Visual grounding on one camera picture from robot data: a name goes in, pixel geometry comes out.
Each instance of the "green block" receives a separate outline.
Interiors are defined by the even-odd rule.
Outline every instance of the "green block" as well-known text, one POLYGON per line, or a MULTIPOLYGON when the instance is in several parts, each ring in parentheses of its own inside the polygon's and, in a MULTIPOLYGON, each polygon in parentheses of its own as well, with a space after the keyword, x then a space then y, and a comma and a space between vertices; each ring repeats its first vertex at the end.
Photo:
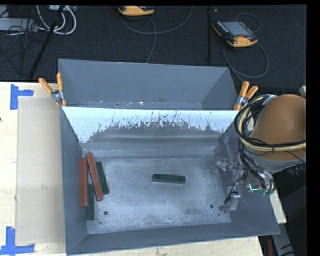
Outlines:
POLYGON ((86 219, 95 220, 95 186, 93 184, 89 184, 89 207, 86 209, 86 219))
POLYGON ((108 187, 108 184, 107 184, 107 179, 106 179, 106 175, 105 175, 102 163, 101 162, 96 162, 95 166, 96 166, 96 170, 98 172, 98 177, 99 177, 99 180, 100 180, 100 183, 101 183, 103 194, 107 195, 107 194, 109 194, 110 191, 109 191, 109 187, 108 187))
POLYGON ((152 175, 152 181, 162 183, 184 184, 186 183, 186 177, 179 175, 154 174, 152 175))

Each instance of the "cable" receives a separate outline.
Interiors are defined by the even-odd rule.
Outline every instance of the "cable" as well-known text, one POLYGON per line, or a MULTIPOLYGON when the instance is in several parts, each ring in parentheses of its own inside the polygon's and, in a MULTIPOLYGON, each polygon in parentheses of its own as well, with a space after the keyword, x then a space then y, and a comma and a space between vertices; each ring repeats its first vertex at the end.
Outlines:
POLYGON ((158 32, 138 31, 138 30, 135 30, 135 29, 129 27, 129 26, 125 23, 124 19, 122 19, 122 23, 127 27, 127 29, 129 29, 129 30, 131 30, 131 31, 133 31, 133 32, 140 33, 140 34, 145 34, 145 35, 158 35, 158 34, 168 33, 168 32, 171 32, 171 31, 174 31, 174 30, 180 28, 183 24, 185 24, 185 23, 188 21, 188 19, 190 18, 191 14, 192 14, 193 9, 194 9, 194 6, 192 5, 192 6, 191 6, 191 9, 190 9, 190 13, 189 13, 189 15, 187 16, 187 18, 184 20, 184 22, 182 22, 180 25, 178 25, 178 26, 176 26, 176 27, 174 27, 174 28, 171 28, 171 29, 168 29, 168 30, 164 30, 164 31, 158 31, 158 32))
MULTIPOLYGON (((257 22, 258 22, 258 28, 253 31, 254 33, 257 32, 257 31, 260 29, 261 23, 260 23, 260 21, 258 20, 258 18, 257 18, 256 16, 254 16, 253 14, 248 13, 248 12, 242 12, 242 13, 238 14, 235 19, 237 20, 241 15, 249 15, 249 16, 254 17, 254 18, 257 20, 257 22)), ((263 77, 263 76, 267 73, 267 71, 268 71, 268 69, 269 69, 269 60, 268 60, 267 53, 265 52, 265 50, 263 49, 263 47, 262 47, 259 43, 256 43, 256 45, 262 50, 262 53, 263 53, 263 55, 264 55, 264 57, 265 57, 265 61, 266 61, 265 69, 264 69, 264 71, 263 71, 261 74, 259 74, 259 75, 247 75, 247 74, 244 74, 244 73, 241 73, 241 72, 237 71, 237 70, 230 64, 230 62, 228 61, 227 54, 226 54, 227 45, 226 45, 226 44, 222 45, 222 54, 223 54, 223 57, 224 57, 226 63, 228 64, 228 66, 230 67, 230 69, 233 71, 233 73, 236 75, 236 77, 237 77, 241 82, 243 82, 243 79, 242 79, 240 76, 245 77, 245 78, 251 78, 251 79, 261 78, 261 77, 263 77)))
POLYGON ((247 125, 246 123, 250 121, 246 117, 248 117, 251 107, 255 104, 263 104, 263 102, 268 97, 269 95, 266 94, 266 95, 258 96, 252 99, 251 102, 248 103, 245 107, 243 107, 235 116, 235 119, 234 119, 235 130, 238 133, 241 142, 248 148, 251 148, 257 151, 263 151, 263 152, 286 152, 286 151, 293 151, 293 150, 305 148, 306 147, 305 139, 297 142, 268 144, 260 139, 251 138, 244 135, 243 133, 244 127, 247 125))
MULTIPOLYGON (((71 29, 70 31, 60 32, 60 30, 63 29, 64 26, 66 25, 66 17, 65 17, 65 15, 64 15, 63 13, 61 13, 61 16, 62 16, 62 18, 63 18, 63 23, 62 23, 62 25, 61 25, 60 27, 55 28, 55 29, 53 30, 53 32, 54 32, 55 34, 57 34, 57 35, 63 35, 63 36, 70 35, 70 34, 72 34, 72 33, 76 30, 76 27, 77 27, 77 18, 76 18, 76 16, 75 16, 74 12, 73 12, 73 11, 70 9, 70 7, 67 6, 67 5, 65 6, 65 9, 66 9, 66 10, 71 14, 71 16, 72 16, 72 19, 73 19, 73 27, 72 27, 72 29, 71 29)), ((46 27, 46 29, 45 29, 45 28, 42 28, 42 27, 38 27, 38 28, 39 28, 40 30, 49 31, 49 30, 50 30, 50 26, 49 26, 49 25, 45 22, 45 20, 43 19, 42 15, 41 15, 41 13, 40 13, 40 9, 39 9, 39 5, 38 5, 38 4, 36 4, 36 11, 37 11, 37 13, 38 13, 38 15, 39 15, 39 18, 40 18, 42 24, 46 27)))
POLYGON ((9 6, 9 5, 7 5, 7 6, 5 7, 5 10, 0 13, 0 17, 2 17, 2 15, 4 15, 5 13, 8 12, 8 6, 9 6))
POLYGON ((150 60, 150 57, 151 57, 151 55, 152 55, 152 53, 153 53, 153 51, 154 51, 154 49, 155 49, 155 46, 156 46, 156 39, 157 39, 156 26, 155 26, 155 24, 154 24, 153 20, 152 20, 150 17, 148 17, 148 19, 150 20, 150 22, 151 22, 151 24, 152 24, 152 26, 153 26, 153 29, 154 29, 154 40, 153 40, 153 46, 152 46, 152 49, 151 49, 150 54, 149 54, 149 56, 148 56, 148 59, 146 60, 146 62, 145 62, 145 63, 148 63, 148 61, 150 60))
POLYGON ((194 7, 193 7, 193 5, 192 5, 192 6, 191 6, 191 9, 190 9, 189 15, 188 15, 187 18, 184 20, 184 22, 182 22, 180 25, 178 25, 178 26, 176 26, 176 27, 174 27, 174 28, 172 28, 172 29, 168 29, 168 30, 164 30, 164 31, 158 31, 158 32, 156 31, 155 23, 153 22, 153 20, 152 20, 151 17, 149 17, 149 16, 148 16, 148 19, 150 20, 150 22, 151 22, 151 24, 152 24, 152 26, 153 26, 154 32, 143 32, 143 31, 135 30, 135 29, 129 27, 129 26, 125 23, 125 19, 122 17, 122 23, 123 23, 129 30, 131 30, 131 31, 133 31, 133 32, 136 32, 136 33, 139 33, 139 34, 143 34, 143 35, 154 35, 153 46, 152 46, 152 49, 151 49, 151 51, 150 51, 150 53, 149 53, 149 56, 148 56, 148 58, 147 58, 147 60, 146 60, 145 63, 148 63, 148 62, 149 62, 150 57, 151 57, 151 55, 152 55, 152 53, 153 53, 153 51, 154 51, 154 49, 155 49, 157 35, 158 35, 158 34, 163 34, 163 33, 168 33, 168 32, 171 32, 171 31, 174 31, 174 30, 180 28, 180 27, 181 27, 183 24, 185 24, 185 23, 187 22, 187 20, 190 18, 191 14, 192 14, 192 11, 193 11, 193 8, 194 8, 194 7))
POLYGON ((262 48, 262 46, 261 46, 259 43, 256 43, 256 45, 262 50, 263 55, 264 55, 265 60, 266 60, 265 69, 264 69, 264 71, 263 71, 261 74, 259 74, 259 75, 247 75, 247 74, 244 74, 244 73, 241 73, 241 72, 237 71, 237 70, 230 64, 230 62, 229 62, 228 59, 227 59, 227 55, 226 55, 227 45, 226 45, 226 44, 222 45, 222 54, 223 54, 223 57, 224 57, 225 61, 227 62, 227 64, 228 64, 228 66, 230 67, 230 69, 234 72, 234 74, 237 76, 237 78, 238 78, 241 82, 243 82, 243 80, 241 79, 240 76, 243 76, 243 77, 246 77, 246 78, 251 78, 251 79, 261 78, 261 77, 263 77, 263 76, 267 73, 267 71, 268 71, 268 69, 269 69, 269 60, 268 60, 268 56, 267 56, 265 50, 262 48))
POLYGON ((235 19, 237 20, 241 15, 249 15, 249 16, 254 17, 254 18, 256 19, 256 21, 258 22, 259 26, 258 26, 258 28, 257 28, 256 30, 253 31, 253 33, 257 32, 257 31, 261 28, 261 23, 260 23, 260 21, 259 21, 258 18, 257 18, 256 16, 254 16, 253 14, 248 13, 248 12, 242 12, 242 13, 238 14, 238 15, 235 17, 235 19))

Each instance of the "black cable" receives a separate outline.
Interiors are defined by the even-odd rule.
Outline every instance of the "black cable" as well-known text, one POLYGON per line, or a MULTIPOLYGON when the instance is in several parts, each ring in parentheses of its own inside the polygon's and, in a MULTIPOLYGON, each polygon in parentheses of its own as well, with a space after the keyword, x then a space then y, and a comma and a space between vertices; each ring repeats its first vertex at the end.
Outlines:
MULTIPOLYGON (((266 143, 265 141, 261 140, 261 139, 257 139, 257 138, 252 138, 252 137, 248 137, 246 135, 244 135, 242 132, 239 131, 238 128, 238 122, 239 122, 239 117, 244 113, 245 110, 247 110, 248 108, 251 108, 253 105, 260 105, 262 104, 265 99, 268 97, 268 95, 263 96, 261 99, 255 101, 255 102, 249 102, 246 106, 244 106, 235 116, 234 119, 234 126, 235 126, 235 131, 236 133, 245 141, 249 142, 250 144, 252 144, 253 146, 257 146, 257 147, 267 147, 267 148, 282 148, 282 147, 290 147, 290 146, 296 146, 296 145, 300 145, 302 143, 305 143, 306 140, 303 139, 301 141, 295 141, 295 142, 287 142, 287 143, 281 143, 281 144, 269 144, 266 143)), ((247 122, 249 122, 250 120, 246 119, 247 117, 245 117, 243 119, 242 122, 242 127, 241 130, 244 131, 244 128, 247 126, 247 122)))
POLYGON ((48 44, 48 42, 49 42, 49 40, 50 40, 50 38, 51 38, 51 36, 53 34, 53 31, 55 29, 55 26, 57 25, 57 22, 59 21, 59 16, 62 13, 64 7, 65 7, 65 5, 61 4, 59 6, 59 9, 58 9, 56 15, 54 16, 54 20, 53 20, 53 22, 51 24, 50 31, 49 31, 48 35, 46 36, 45 41, 44 41, 44 43, 42 45, 42 48, 40 49, 40 52, 36 56, 35 61, 34 61, 33 65, 32 65, 31 70, 30 70, 29 80, 32 80, 32 78, 33 78, 33 76, 34 76, 34 74, 36 72, 36 69, 37 69, 37 67, 39 65, 40 59, 41 59, 41 57, 42 57, 42 55, 43 55, 43 53, 44 53, 44 51, 45 51, 45 49, 47 47, 47 44, 48 44))
POLYGON ((238 18, 239 18, 241 15, 249 15, 249 16, 254 17, 254 18, 256 19, 256 21, 258 22, 259 26, 258 26, 258 28, 257 28, 256 30, 253 31, 253 33, 257 32, 257 31, 261 28, 261 23, 260 23, 260 21, 259 21, 258 18, 257 18, 256 16, 254 16, 253 14, 248 13, 248 12, 242 12, 242 13, 238 14, 238 15, 235 17, 235 19, 238 20, 238 18))
POLYGON ((191 9, 190 9, 190 13, 189 13, 189 15, 187 16, 187 18, 184 20, 184 22, 182 22, 180 25, 178 25, 178 26, 176 26, 176 27, 174 27, 174 28, 171 28, 171 29, 168 29, 168 30, 164 30, 164 31, 144 32, 144 31, 135 30, 135 29, 129 27, 129 26, 125 23, 124 19, 122 19, 122 23, 127 27, 127 29, 129 29, 129 30, 131 30, 131 31, 133 31, 133 32, 140 33, 140 34, 145 34, 145 35, 154 35, 154 34, 157 34, 157 35, 158 35, 158 34, 168 33, 168 32, 171 32, 171 31, 174 31, 174 30, 180 28, 183 24, 185 24, 185 23, 188 21, 188 19, 190 18, 191 14, 192 14, 193 9, 194 9, 194 6, 192 5, 192 6, 191 6, 191 9))
POLYGON ((303 164, 306 164, 306 162, 305 162, 305 161, 303 161, 301 158, 299 158, 299 157, 298 157, 297 155, 295 155, 294 153, 292 153, 292 152, 290 152, 290 151, 285 151, 285 152, 287 152, 287 153, 289 153, 289 154, 293 155, 296 159, 300 160, 303 164))
MULTIPOLYGON (((248 13, 248 12, 242 12, 242 13, 238 14, 235 19, 237 20, 238 17, 241 16, 241 15, 249 15, 249 16, 254 17, 254 18, 257 20, 257 22, 258 22, 258 28, 254 31, 254 33, 257 32, 257 31, 260 29, 261 23, 260 23, 259 19, 258 19, 256 16, 254 16, 253 14, 248 13)), ((247 75, 247 74, 244 74, 244 73, 241 73, 241 72, 237 71, 237 70, 230 64, 230 62, 228 61, 228 58, 227 58, 227 54, 226 54, 227 44, 222 44, 222 54, 223 54, 223 57, 224 57, 226 63, 228 64, 228 66, 230 67, 230 69, 233 71, 233 73, 236 75, 236 77, 237 77, 241 82, 243 82, 243 79, 241 78, 241 76, 242 76, 242 77, 245 77, 245 78, 250 78, 250 79, 261 78, 261 77, 263 77, 263 76, 267 73, 267 71, 268 71, 268 69, 269 69, 269 60, 268 60, 267 53, 265 52, 265 50, 263 49, 263 47, 262 47, 259 43, 256 43, 256 45, 262 50, 262 53, 263 53, 263 55, 264 55, 264 57, 265 57, 265 60, 266 60, 265 69, 264 69, 264 71, 263 71, 261 74, 259 74, 259 75, 247 75)))
POLYGON ((233 189, 234 189, 236 183, 239 182, 240 180, 244 179, 246 176, 247 176, 247 173, 244 172, 238 179, 235 180, 235 182, 232 183, 232 187, 230 189, 230 192, 228 193, 228 195, 226 196, 226 198, 225 198, 225 200, 223 202, 224 204, 226 204, 231 199, 231 195, 232 194, 236 194, 236 195, 238 194, 238 192, 237 191, 233 191, 233 189))
POLYGON ((7 13, 8 12, 8 4, 7 4, 7 6, 6 6, 6 8, 5 8, 5 10, 3 11, 3 12, 1 12, 0 13, 0 17, 2 17, 2 15, 4 15, 5 13, 7 13))
POLYGON ((155 49, 155 46, 156 46, 156 39, 157 39, 155 23, 153 22, 153 20, 152 20, 150 17, 148 17, 148 19, 149 19, 149 21, 151 22, 151 24, 152 24, 152 26, 153 26, 153 29, 154 29, 154 40, 153 40, 153 46, 152 46, 152 49, 151 49, 150 54, 149 54, 148 58, 146 59, 146 62, 145 62, 145 63, 148 63, 148 62, 149 62, 150 57, 151 57, 151 55, 152 55, 152 53, 153 53, 153 51, 154 51, 154 49, 155 49))
POLYGON ((262 46, 261 46, 259 43, 256 43, 256 45, 262 50, 263 55, 265 56, 265 60, 266 60, 265 69, 264 69, 264 71, 263 71, 261 74, 259 74, 259 75, 247 75, 247 74, 244 74, 244 73, 241 73, 241 72, 237 71, 237 70, 230 64, 230 62, 228 61, 227 54, 226 54, 227 44, 224 43, 224 44, 222 45, 222 54, 223 54, 223 57, 224 57, 226 63, 228 64, 228 66, 230 67, 230 69, 233 71, 233 73, 236 75, 236 77, 237 77, 241 82, 243 82, 243 79, 241 79, 240 76, 243 76, 243 77, 245 77, 245 78, 251 78, 251 79, 261 78, 261 77, 263 77, 263 76, 267 73, 267 71, 268 71, 268 69, 269 69, 269 60, 268 60, 268 56, 267 56, 265 50, 262 48, 262 46))

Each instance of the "dark floor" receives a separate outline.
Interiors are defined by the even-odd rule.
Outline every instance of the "dark floor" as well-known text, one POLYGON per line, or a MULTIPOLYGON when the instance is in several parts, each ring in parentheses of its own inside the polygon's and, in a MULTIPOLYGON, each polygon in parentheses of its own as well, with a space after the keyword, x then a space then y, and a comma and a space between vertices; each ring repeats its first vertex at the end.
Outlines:
MULTIPOLYGON (((54 21, 55 12, 48 11, 46 5, 39 5, 39 11, 47 24, 54 21)), ((40 24, 35 5, 8 5, 2 17, 7 14, 40 24)), ((70 30, 75 23, 68 12, 65 17, 70 30)), ((159 5, 152 16, 140 21, 123 19, 115 5, 78 5, 75 17, 75 31, 70 35, 54 33, 45 48, 47 31, 19 36, 0 31, 0 81, 36 82, 43 77, 55 83, 58 59, 76 59, 229 66, 237 91, 243 80, 257 85, 258 93, 278 95, 297 94, 306 85, 307 5, 159 5), (208 26, 208 13, 210 21, 243 21, 254 31, 258 43, 237 50, 227 46, 224 56, 227 44, 208 26), (43 55, 37 61, 42 49, 43 55)), ((279 174, 275 181, 284 199, 306 184, 306 175, 279 174)), ((303 220, 307 220, 306 211, 289 220, 287 230, 296 251, 307 255, 303 220)))

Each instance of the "gray plastic panel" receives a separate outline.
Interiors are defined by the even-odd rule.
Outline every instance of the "gray plastic panel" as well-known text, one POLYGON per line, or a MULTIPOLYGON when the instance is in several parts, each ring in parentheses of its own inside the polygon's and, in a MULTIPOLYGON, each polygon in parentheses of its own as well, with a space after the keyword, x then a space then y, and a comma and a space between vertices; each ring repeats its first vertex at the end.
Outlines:
MULTIPOLYGON (((68 106, 80 109, 232 110, 237 98, 224 67, 60 59, 59 71, 68 106)), ((62 108, 60 112, 67 255, 279 234, 270 199, 249 193, 244 184, 238 188, 241 199, 236 211, 218 212, 232 173, 214 166, 217 160, 237 159, 233 124, 211 140, 201 131, 193 137, 166 133, 161 141, 157 133, 152 138, 151 133, 122 134, 116 129, 113 135, 101 132, 81 143, 71 120, 62 108), (94 221, 86 220, 86 210, 79 203, 79 159, 87 151, 103 163, 110 189, 103 201, 96 202, 94 221), (168 184, 153 186, 150 180, 155 172, 185 175, 186 183, 169 184, 168 190, 164 189, 168 184), (130 202, 131 196, 137 198, 130 202), (182 219, 173 219, 175 200, 179 206, 175 213, 182 219), (149 215, 140 212, 146 209, 149 215)), ((84 120, 83 127, 88 126, 84 120)))
POLYGON ((227 67, 59 59, 58 68, 68 106, 232 109, 237 98, 227 67))

